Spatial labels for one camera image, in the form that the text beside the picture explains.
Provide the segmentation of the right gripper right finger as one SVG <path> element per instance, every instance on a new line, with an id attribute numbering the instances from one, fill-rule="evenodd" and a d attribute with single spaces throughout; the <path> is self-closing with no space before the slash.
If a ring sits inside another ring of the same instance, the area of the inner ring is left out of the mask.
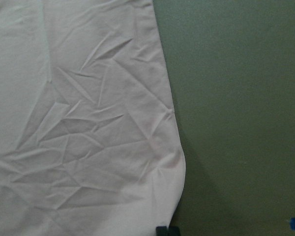
<path id="1" fill-rule="evenodd" d="M 180 229 L 177 226 L 168 227 L 168 236 L 180 236 Z"/>

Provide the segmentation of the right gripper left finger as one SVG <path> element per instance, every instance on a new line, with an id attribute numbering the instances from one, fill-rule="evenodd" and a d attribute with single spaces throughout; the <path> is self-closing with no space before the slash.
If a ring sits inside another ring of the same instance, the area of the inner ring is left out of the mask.
<path id="1" fill-rule="evenodd" d="M 166 226 L 156 227 L 156 236 L 168 236 L 168 228 Z"/>

